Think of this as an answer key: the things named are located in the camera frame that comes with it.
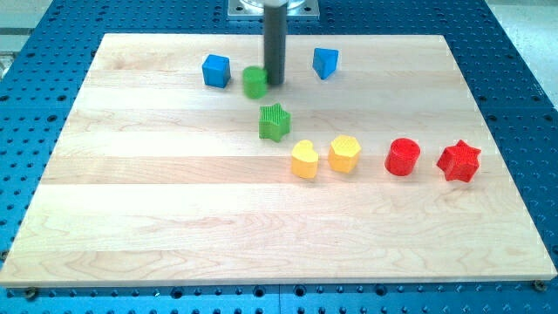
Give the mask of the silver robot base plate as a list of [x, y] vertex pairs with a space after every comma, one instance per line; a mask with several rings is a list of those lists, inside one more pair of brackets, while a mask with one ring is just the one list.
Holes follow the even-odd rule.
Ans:
[[[228, 20], [258, 20], [263, 17], [264, 0], [228, 0]], [[287, 16], [291, 19], [316, 20], [320, 17], [317, 0], [288, 0]]]

